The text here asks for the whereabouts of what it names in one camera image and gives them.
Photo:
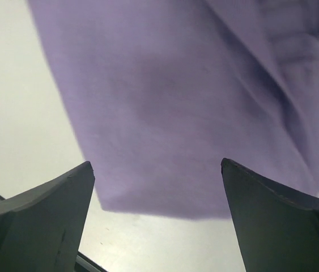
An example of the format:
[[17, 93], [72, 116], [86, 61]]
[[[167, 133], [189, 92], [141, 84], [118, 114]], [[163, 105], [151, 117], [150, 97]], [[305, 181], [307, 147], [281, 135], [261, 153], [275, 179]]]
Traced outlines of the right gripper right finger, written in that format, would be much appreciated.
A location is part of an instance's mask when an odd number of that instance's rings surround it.
[[246, 271], [319, 271], [319, 198], [231, 159], [221, 167]]

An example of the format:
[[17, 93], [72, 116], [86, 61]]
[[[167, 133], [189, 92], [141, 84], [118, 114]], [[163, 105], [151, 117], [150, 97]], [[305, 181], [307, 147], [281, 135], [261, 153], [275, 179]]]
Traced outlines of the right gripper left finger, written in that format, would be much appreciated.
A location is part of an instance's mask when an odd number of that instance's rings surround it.
[[14, 197], [0, 196], [0, 271], [74, 271], [94, 183], [86, 161]]

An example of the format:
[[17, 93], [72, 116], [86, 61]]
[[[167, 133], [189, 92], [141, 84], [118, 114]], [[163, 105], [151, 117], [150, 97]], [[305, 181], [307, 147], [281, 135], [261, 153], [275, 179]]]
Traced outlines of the purple t shirt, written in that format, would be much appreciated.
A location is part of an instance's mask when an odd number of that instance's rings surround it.
[[319, 194], [319, 1], [29, 1], [105, 211], [229, 214], [221, 161]]

